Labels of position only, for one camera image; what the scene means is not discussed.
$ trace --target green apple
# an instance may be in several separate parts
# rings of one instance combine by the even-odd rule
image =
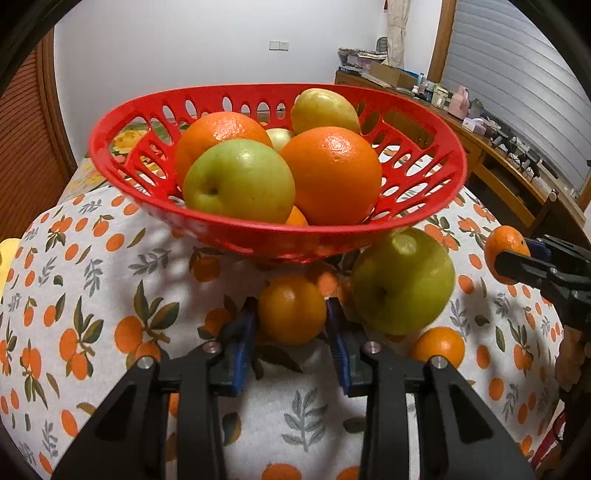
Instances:
[[[434,321],[452,295],[452,259],[435,239],[409,228],[366,249],[351,275],[355,308],[372,328],[407,335]]]
[[[221,142],[187,172],[183,196],[188,208],[243,220],[285,223],[296,197],[287,163],[254,140]]]
[[[267,135],[269,135],[273,149],[277,153],[294,137],[293,132],[290,132],[287,128],[270,128],[267,130]]]

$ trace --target fruit basket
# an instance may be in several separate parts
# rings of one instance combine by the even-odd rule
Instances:
[[[176,185],[173,159],[183,124],[227,109],[230,103],[232,110],[252,112],[255,117],[264,103],[269,111],[266,121],[261,122],[265,128],[291,129],[291,107],[302,91],[312,87],[343,95],[357,108],[362,136],[378,155],[386,149],[391,154],[380,156],[381,194],[364,223],[278,225],[210,215],[179,204],[182,194]],[[425,149],[419,147],[384,120],[392,114],[418,124],[433,137],[433,142]],[[144,119],[149,130],[120,163],[109,147],[114,137],[138,117]],[[154,124],[158,123],[170,139],[155,132]],[[365,247],[393,229],[414,225],[446,207],[466,179],[464,149],[437,115],[401,96],[339,85],[220,85],[153,93],[107,113],[92,131],[89,152],[98,171],[113,186],[172,229],[239,254],[299,263]],[[145,160],[159,166],[163,175],[154,174]]]

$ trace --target window blind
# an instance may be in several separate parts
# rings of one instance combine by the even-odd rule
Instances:
[[[458,0],[442,83],[470,91],[575,188],[591,159],[591,103],[542,32],[508,0]]]

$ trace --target mandarin orange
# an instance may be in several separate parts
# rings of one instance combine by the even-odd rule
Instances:
[[[177,185],[183,186],[189,168],[206,150],[232,138],[246,138],[273,146],[265,129],[241,113],[215,112],[202,116],[184,132],[177,144],[174,155]]]
[[[382,167],[371,145],[341,127],[318,127],[281,150],[295,182],[295,204],[311,225],[354,225],[378,200]]]
[[[488,236],[484,245],[484,259],[488,270],[497,281],[505,285],[515,285],[517,282],[507,277],[503,277],[496,272],[495,259],[503,250],[511,250],[515,253],[530,256],[530,249],[525,243],[523,235],[515,228],[509,225],[501,225],[495,228]]]

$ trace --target table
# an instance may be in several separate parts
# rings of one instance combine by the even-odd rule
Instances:
[[[368,79],[344,72],[336,72],[335,84],[386,90],[393,95],[400,95],[393,88],[383,88]],[[544,190],[541,184],[524,177],[503,151],[493,148],[485,137],[463,128],[462,122],[453,115],[436,108],[428,102],[415,101],[441,117],[456,133],[466,150],[468,175],[474,174],[481,179],[509,207],[526,228],[530,227],[548,198],[549,191]],[[385,120],[423,148],[426,148],[433,141],[433,137],[428,132],[402,115],[394,114],[390,118],[385,118]],[[558,191],[564,192],[563,184],[553,180],[550,175],[545,177],[551,183],[550,189],[556,188]],[[585,216],[576,202],[566,192],[560,196],[560,201],[577,223],[583,227]]]
[[[482,244],[494,217],[462,189],[421,222],[452,257],[456,287],[433,326],[460,332],[459,368],[475,391],[531,456],[558,400],[554,363],[562,336],[554,308],[538,291],[497,283]],[[136,356],[184,355],[242,306],[271,277],[302,273],[325,296],[341,293],[355,252],[330,265],[268,265],[222,253],[171,232],[120,193],[103,186],[40,215],[21,242],[0,306],[0,418],[22,454],[45,479],[94,409]],[[137,328],[144,301],[148,325]],[[406,352],[417,335],[398,343]],[[338,387],[329,349],[316,339],[298,348],[258,345],[255,371],[237,399],[220,399],[230,478],[356,478],[365,399]],[[531,361],[524,361],[524,354]],[[409,403],[414,415],[414,403]],[[309,432],[292,422],[308,412]],[[174,477],[176,420],[171,408],[167,471]],[[418,478],[411,429],[411,478]]]

